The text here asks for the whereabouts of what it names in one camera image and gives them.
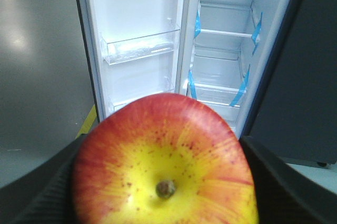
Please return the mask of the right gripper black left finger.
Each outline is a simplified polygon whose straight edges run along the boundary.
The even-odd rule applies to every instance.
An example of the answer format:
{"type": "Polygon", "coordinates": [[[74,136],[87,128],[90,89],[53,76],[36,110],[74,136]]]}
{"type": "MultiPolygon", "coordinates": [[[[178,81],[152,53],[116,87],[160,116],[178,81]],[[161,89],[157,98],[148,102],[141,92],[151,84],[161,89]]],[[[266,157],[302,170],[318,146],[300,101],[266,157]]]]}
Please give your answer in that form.
{"type": "Polygon", "coordinates": [[[1,188],[1,223],[78,223],[71,195],[82,134],[52,158],[1,188]]]}

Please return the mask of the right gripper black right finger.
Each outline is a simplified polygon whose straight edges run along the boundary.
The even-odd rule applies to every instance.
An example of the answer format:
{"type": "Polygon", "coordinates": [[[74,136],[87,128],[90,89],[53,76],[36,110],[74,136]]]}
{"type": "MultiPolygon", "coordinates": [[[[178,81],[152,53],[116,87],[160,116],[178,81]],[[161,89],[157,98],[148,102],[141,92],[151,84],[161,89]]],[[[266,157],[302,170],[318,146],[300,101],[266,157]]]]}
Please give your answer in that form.
{"type": "Polygon", "coordinates": [[[251,136],[241,137],[260,223],[336,223],[336,194],[295,171],[251,136]]]}

